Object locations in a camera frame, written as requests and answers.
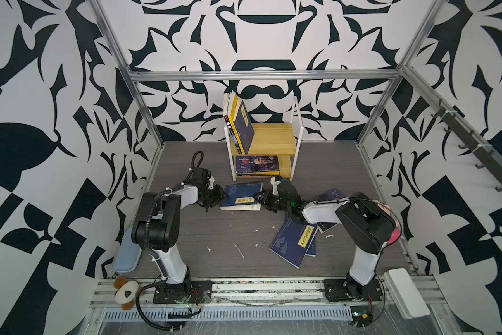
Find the small blue book yellow label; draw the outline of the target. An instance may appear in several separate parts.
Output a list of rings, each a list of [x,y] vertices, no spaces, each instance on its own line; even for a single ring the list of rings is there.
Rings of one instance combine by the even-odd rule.
[[[228,185],[224,190],[227,197],[220,203],[220,209],[258,212],[261,210],[261,204],[254,196],[262,191],[262,182]]]

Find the purple book with old man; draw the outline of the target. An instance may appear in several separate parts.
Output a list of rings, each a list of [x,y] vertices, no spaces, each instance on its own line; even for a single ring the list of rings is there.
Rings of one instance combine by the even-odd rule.
[[[242,173],[280,172],[277,156],[237,156],[235,171]]]

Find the blue book front yellow label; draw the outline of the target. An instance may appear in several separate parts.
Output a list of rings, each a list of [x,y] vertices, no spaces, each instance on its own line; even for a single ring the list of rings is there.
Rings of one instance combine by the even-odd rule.
[[[255,131],[243,100],[238,100],[237,109],[238,110],[235,117],[236,127],[238,128],[238,133],[241,138],[243,149],[245,150],[244,155],[247,155],[249,154],[250,148],[252,146]]]

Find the yellow cartoon cover book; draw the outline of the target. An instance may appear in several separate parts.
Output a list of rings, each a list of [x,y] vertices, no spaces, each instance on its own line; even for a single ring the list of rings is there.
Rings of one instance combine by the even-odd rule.
[[[231,127],[232,135],[235,140],[235,147],[239,154],[244,154],[245,150],[243,149],[241,138],[239,136],[238,128],[236,127],[236,122],[235,122],[236,112],[238,110],[237,106],[238,106],[238,96],[236,95],[235,92],[231,92],[229,94],[227,118],[229,125]]]

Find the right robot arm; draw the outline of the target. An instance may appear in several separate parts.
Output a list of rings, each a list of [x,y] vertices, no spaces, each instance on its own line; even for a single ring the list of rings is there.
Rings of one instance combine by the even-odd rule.
[[[306,225],[340,224],[356,245],[345,280],[325,280],[326,299],[334,302],[379,298],[382,288],[376,274],[377,264],[393,233],[399,229],[384,206],[361,192],[345,200],[320,202],[302,199],[290,181],[273,178],[272,186],[253,195],[268,211],[285,212],[290,219]]]

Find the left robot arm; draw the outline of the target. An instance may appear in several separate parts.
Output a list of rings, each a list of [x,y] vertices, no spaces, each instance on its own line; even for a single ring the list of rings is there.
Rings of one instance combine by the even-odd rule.
[[[227,198],[211,171],[201,166],[203,157],[202,151],[194,153],[187,176],[181,183],[143,194],[132,226],[132,242],[150,255],[161,272],[158,290],[177,297],[192,291],[189,267],[177,246],[181,210],[189,205],[209,210]]]

